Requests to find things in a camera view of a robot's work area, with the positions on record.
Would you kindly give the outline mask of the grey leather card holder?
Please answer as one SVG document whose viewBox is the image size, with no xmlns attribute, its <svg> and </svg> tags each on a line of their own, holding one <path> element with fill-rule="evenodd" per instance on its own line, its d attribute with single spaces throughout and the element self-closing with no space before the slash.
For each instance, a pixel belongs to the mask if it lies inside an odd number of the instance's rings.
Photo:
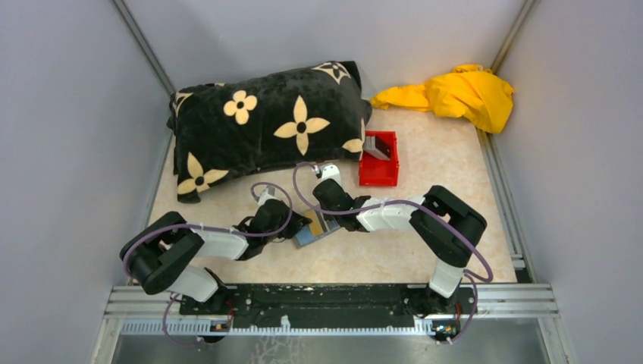
<svg viewBox="0 0 643 364">
<path fill-rule="evenodd" d="M 303 214 L 311 220 L 311 222 L 298 231 L 293 237 L 292 241 L 296 248 L 303 248 L 310 244 L 324 239 L 325 237 L 333 234 L 335 231 L 340 230 L 340 225 L 334 218 L 326 217 L 324 214 L 314 210 L 306 210 Z"/>
</svg>

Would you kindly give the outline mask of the gold credit card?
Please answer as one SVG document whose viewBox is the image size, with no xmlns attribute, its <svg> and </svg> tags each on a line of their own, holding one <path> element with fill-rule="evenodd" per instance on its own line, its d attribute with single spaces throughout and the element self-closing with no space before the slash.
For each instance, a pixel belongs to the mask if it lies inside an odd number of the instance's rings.
<svg viewBox="0 0 643 364">
<path fill-rule="evenodd" d="M 312 210 L 306 213 L 306 217 L 311 220 L 308 227 L 313 237 L 324 235 L 328 231 L 328 226 L 323 214 L 319 214 L 316 210 Z"/>
</svg>

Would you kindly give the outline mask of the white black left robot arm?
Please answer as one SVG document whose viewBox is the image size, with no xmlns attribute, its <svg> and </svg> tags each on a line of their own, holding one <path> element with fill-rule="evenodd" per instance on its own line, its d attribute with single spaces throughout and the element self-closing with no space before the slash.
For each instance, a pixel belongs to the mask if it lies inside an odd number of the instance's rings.
<svg viewBox="0 0 643 364">
<path fill-rule="evenodd" d="M 231 228 L 188 223 L 178 212 L 167 212 L 126 243 L 119 253 L 126 273 L 148 295 L 164 291 L 187 296 L 206 312 L 216 314 L 227 304 L 221 279 L 209 268 L 198 268 L 197 257 L 246 261 L 275 240 L 294 237 L 311 219 L 270 197 L 253 216 Z"/>
</svg>

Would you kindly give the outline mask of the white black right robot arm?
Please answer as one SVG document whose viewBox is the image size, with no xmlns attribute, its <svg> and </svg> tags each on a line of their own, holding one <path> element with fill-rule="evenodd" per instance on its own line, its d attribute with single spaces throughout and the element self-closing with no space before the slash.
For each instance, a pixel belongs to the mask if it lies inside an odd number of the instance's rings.
<svg viewBox="0 0 643 364">
<path fill-rule="evenodd" d="M 353 198 L 333 179 L 312 191 L 319 210 L 335 218 L 347 231 L 413 231 L 436 255 L 428 282 L 427 302 L 435 312 L 447 312 L 457 300 L 465 267 L 488 223 L 486 219 L 446 187 L 434 185 L 412 199 Z"/>
</svg>

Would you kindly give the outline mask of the stack of credit cards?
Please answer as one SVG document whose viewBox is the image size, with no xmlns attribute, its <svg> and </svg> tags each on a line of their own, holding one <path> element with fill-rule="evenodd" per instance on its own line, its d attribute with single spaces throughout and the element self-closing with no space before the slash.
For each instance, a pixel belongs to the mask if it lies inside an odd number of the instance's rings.
<svg viewBox="0 0 643 364">
<path fill-rule="evenodd" d="M 363 150 L 366 154 L 377 160 L 391 160 L 390 146 L 378 135 L 366 135 L 363 143 Z"/>
</svg>

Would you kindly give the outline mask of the red plastic bin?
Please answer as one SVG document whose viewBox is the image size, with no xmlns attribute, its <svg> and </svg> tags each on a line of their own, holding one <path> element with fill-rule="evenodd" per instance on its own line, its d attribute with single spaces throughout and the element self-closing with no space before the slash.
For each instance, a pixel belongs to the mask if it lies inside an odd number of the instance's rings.
<svg viewBox="0 0 643 364">
<path fill-rule="evenodd" d="M 399 156 L 397 135 L 393 131 L 369 130 L 367 137 L 376 137 L 386 144 L 390 152 L 389 160 L 380 160 L 364 152 L 359 162 L 359 185 L 363 187 L 396 187 L 399 175 Z"/>
</svg>

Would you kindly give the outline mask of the black floral pillow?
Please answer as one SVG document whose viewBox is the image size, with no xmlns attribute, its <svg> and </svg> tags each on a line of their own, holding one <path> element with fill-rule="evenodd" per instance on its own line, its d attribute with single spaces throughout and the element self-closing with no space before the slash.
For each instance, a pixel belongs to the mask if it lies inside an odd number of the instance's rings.
<svg viewBox="0 0 643 364">
<path fill-rule="evenodd" d="M 359 161 L 372 106 L 354 61 L 281 71 L 171 95 L 177 200 L 300 162 Z"/>
</svg>

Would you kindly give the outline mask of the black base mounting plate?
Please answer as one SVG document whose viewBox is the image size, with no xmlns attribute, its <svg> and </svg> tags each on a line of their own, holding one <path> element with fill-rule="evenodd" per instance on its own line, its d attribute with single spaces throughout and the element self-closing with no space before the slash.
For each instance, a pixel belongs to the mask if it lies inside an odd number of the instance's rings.
<svg viewBox="0 0 643 364">
<path fill-rule="evenodd" d="M 297 329 L 411 328 L 430 315 L 469 314 L 473 290 L 450 298 L 424 284 L 236 284 L 204 303 L 184 297 L 182 315 L 222 315 L 233 328 L 276 328 L 286 317 Z"/>
</svg>

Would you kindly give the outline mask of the yellow cloth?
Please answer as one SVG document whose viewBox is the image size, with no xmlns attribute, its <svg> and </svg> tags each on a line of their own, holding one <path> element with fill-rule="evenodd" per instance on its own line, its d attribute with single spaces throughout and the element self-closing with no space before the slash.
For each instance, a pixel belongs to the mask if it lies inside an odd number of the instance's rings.
<svg viewBox="0 0 643 364">
<path fill-rule="evenodd" d="M 513 110 L 515 90 L 480 64 L 462 64 L 424 83 L 395 86 L 370 99 L 373 107 L 431 111 L 439 118 L 465 118 L 486 133 L 501 133 Z"/>
</svg>

